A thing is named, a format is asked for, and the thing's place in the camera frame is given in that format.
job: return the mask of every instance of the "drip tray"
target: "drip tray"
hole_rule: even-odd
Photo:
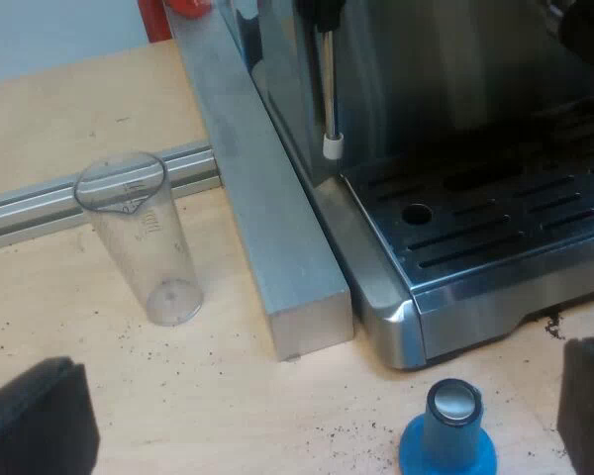
[[[344,174],[413,294],[594,238],[594,101]]]

